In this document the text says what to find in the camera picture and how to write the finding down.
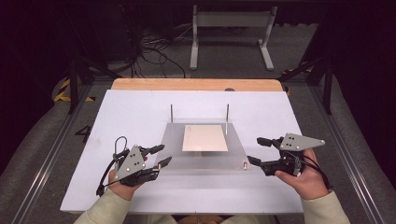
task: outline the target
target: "white metal frame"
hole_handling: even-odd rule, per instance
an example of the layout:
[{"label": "white metal frame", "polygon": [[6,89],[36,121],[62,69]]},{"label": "white metal frame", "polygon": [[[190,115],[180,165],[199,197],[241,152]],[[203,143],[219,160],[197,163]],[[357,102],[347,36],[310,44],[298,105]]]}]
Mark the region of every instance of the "white metal frame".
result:
[{"label": "white metal frame", "polygon": [[274,70],[274,65],[268,53],[267,44],[274,24],[277,7],[272,7],[271,11],[261,12],[219,12],[219,11],[198,11],[197,6],[193,7],[192,13],[192,48],[190,69],[198,68],[198,27],[265,27],[263,39],[259,39],[259,47],[265,66],[269,71]]}]

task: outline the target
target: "white paper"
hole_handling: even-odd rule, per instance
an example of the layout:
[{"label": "white paper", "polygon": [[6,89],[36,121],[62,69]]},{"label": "white paper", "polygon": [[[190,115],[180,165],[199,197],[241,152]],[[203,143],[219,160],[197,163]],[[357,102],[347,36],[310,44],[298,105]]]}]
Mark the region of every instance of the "white paper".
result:
[{"label": "white paper", "polygon": [[183,151],[228,151],[221,125],[186,125]]}]

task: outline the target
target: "dark background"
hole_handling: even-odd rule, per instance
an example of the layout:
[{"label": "dark background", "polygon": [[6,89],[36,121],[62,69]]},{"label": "dark background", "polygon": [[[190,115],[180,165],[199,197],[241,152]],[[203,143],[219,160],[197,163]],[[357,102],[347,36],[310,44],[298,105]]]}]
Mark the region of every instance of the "dark background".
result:
[{"label": "dark background", "polygon": [[[343,37],[332,57],[334,73],[367,143],[394,187],[395,9],[391,1],[361,2],[343,8],[340,16],[345,27],[327,28]],[[319,23],[325,11],[325,6],[280,7],[276,24]],[[134,13],[143,28],[150,27],[170,39],[173,27],[191,22],[191,7],[134,7]],[[23,137],[53,106],[53,88],[67,75],[75,55],[102,66],[138,55],[123,24],[117,5],[69,6],[33,0],[0,3],[1,172]],[[308,58],[322,54],[329,38],[316,36]]]}]

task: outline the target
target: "metal stand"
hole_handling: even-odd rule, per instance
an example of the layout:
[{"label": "metal stand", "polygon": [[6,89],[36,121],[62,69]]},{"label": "metal stand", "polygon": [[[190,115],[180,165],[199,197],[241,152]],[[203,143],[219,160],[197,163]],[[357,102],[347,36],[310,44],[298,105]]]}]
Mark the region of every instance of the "metal stand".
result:
[{"label": "metal stand", "polygon": [[80,56],[75,57],[75,59],[72,60],[72,62],[70,63],[69,68],[71,92],[71,104],[69,114],[72,114],[78,105],[78,77],[81,79],[83,85],[91,85],[94,81],[94,77],[90,71],[89,66],[114,79],[121,77],[117,73],[112,72],[87,58]]},{"label": "metal stand", "polygon": [[260,50],[265,65],[269,71],[274,70],[274,65],[268,53],[267,43],[274,24],[277,7],[264,12],[216,12],[198,11],[193,7],[192,13],[192,48],[190,69],[198,68],[198,27],[265,27],[263,39],[259,39]]},{"label": "metal stand", "polygon": [[324,80],[324,92],[323,92],[323,106],[326,112],[330,115],[330,99],[332,95],[332,62],[328,58],[318,58],[312,62],[304,63],[299,67],[295,68],[286,75],[279,77],[277,80],[280,82],[287,81],[288,79],[301,74],[306,69],[313,66],[312,72],[306,79],[308,86],[317,86],[320,80],[325,76]]}]

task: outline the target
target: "wooden edge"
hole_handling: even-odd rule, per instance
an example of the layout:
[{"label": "wooden edge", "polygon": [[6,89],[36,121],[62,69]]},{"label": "wooden edge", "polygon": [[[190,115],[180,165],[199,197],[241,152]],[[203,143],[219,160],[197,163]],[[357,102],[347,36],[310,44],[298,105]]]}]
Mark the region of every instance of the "wooden edge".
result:
[{"label": "wooden edge", "polygon": [[118,78],[111,90],[130,91],[283,91],[276,79]]}]

